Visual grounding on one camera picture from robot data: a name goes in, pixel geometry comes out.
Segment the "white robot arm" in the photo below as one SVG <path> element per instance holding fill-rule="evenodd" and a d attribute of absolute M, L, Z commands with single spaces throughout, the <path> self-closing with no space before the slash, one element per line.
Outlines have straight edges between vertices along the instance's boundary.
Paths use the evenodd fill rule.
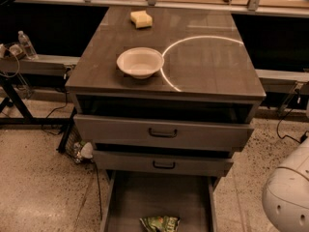
<path fill-rule="evenodd" d="M 270 174 L 262 204 L 268 220 L 279 232 L 309 232 L 309 137 Z"/>

